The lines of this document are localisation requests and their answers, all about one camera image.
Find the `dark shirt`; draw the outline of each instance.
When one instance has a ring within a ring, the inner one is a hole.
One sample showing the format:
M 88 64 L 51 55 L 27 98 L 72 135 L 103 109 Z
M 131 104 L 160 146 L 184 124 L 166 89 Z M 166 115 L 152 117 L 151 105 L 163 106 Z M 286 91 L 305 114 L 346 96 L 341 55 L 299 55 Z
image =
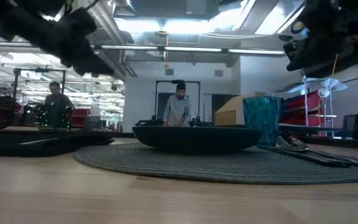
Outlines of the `dark shirt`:
M 65 112 L 67 106 L 73 106 L 73 103 L 63 94 L 48 95 L 45 99 L 46 105 L 51 105 L 50 114 L 48 116 L 49 124 L 58 126 L 60 124 L 61 115 Z

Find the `gray rug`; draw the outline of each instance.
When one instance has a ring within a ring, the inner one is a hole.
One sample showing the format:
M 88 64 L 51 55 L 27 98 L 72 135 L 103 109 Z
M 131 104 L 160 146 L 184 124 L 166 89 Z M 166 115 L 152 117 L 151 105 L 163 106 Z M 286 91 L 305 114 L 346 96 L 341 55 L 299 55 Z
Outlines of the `gray rug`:
M 358 181 L 358 167 L 335 168 L 253 147 L 226 155 L 178 155 L 143 144 L 90 146 L 74 159 L 135 175 L 245 184 L 338 184 Z

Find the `teal glass vase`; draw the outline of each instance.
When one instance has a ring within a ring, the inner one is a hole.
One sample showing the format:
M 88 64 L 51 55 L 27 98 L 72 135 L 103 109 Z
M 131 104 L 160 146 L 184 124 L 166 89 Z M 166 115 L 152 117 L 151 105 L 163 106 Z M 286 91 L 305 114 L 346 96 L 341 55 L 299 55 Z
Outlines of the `teal glass vase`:
M 259 140 L 261 145 L 276 144 L 281 102 L 281 98 L 274 96 L 245 98 L 242 101 L 246 126 L 263 132 Z

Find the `large black dish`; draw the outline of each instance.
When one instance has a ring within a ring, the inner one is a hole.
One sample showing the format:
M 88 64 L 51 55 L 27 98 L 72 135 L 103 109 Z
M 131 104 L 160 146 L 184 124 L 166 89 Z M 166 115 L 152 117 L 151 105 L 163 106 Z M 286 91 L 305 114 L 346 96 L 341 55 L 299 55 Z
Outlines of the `large black dish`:
M 227 153 L 254 146 L 259 130 L 220 127 L 133 127 L 143 144 L 167 152 Z

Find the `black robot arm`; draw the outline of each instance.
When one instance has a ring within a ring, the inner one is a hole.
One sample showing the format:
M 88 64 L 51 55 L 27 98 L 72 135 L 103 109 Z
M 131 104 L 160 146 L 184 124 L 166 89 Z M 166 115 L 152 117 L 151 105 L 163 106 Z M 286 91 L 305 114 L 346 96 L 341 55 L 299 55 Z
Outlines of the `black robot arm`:
M 286 39 L 289 71 L 333 61 L 349 48 L 358 54 L 358 1 L 306 0 L 295 23 L 307 32 L 303 39 Z
M 59 21 L 42 16 L 56 16 L 65 0 L 0 0 L 0 37 L 11 41 L 15 36 L 28 40 L 61 63 L 83 75 L 92 71 L 91 64 L 107 65 L 94 53 L 86 36 L 96 30 L 87 9 L 65 13 Z

